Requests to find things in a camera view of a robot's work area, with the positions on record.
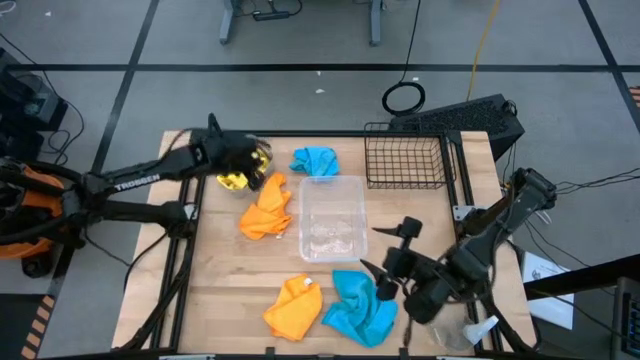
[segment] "blue cloth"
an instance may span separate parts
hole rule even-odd
[[[333,284],[342,302],[331,305],[322,323],[362,346],[382,344],[398,313],[395,301],[380,301],[373,281],[361,271],[334,270]]]
[[[289,168],[293,171],[306,171],[310,176],[332,176],[340,172],[336,152],[325,146],[308,146],[297,149]]]

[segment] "wooden tabletop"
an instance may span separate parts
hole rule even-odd
[[[175,135],[167,132],[164,148]],[[492,205],[500,199],[495,164],[486,133],[462,133],[463,148],[477,205]],[[293,173],[288,165],[293,150],[305,146],[329,146],[337,155],[342,175],[361,176],[365,185],[367,225],[369,230],[367,260],[381,264],[389,246],[399,239],[372,231],[371,227],[395,227],[405,216],[423,222],[420,237],[411,248],[437,258],[454,241],[450,203],[446,186],[436,190],[373,190],[366,188],[364,145],[362,138],[270,138],[276,171],[287,177],[283,189],[293,193],[286,207],[294,220],[281,239],[265,236],[252,241],[238,230],[238,222],[257,194],[238,199],[210,178],[205,187],[196,249],[187,295],[179,351],[184,353],[256,353],[273,346],[278,354],[397,355],[407,315],[402,310],[402,294],[396,301],[400,311],[391,335],[380,346],[366,349],[322,325],[321,319],[330,304],[339,301],[334,290],[333,269],[362,269],[359,264],[310,264],[298,250],[298,184],[305,177]],[[463,204],[460,180],[456,181],[459,203]],[[162,204],[178,198],[180,184],[161,182],[152,185],[149,203]],[[157,225],[143,225],[136,254],[157,239],[163,230]],[[124,294],[113,346],[122,345],[135,333],[158,300],[166,261],[168,241],[147,254],[132,271]],[[522,278],[515,253],[501,246],[497,254],[497,279],[494,285],[496,304],[512,327],[528,344],[535,343]],[[276,300],[285,280],[307,273],[322,287],[323,309],[304,340],[291,342],[272,337],[262,313]],[[465,317],[463,305],[447,305],[438,315],[455,320]],[[168,343],[173,309],[166,315],[163,343]],[[411,355],[469,354],[454,352],[438,344],[428,326],[414,324]]]

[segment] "black wire basket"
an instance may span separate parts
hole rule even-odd
[[[455,181],[452,148],[444,134],[424,133],[417,121],[371,122],[364,132],[369,189],[438,189]]]

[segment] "clear plastic container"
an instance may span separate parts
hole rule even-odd
[[[308,262],[357,262],[367,255],[364,190],[358,176],[300,183],[300,255]]]

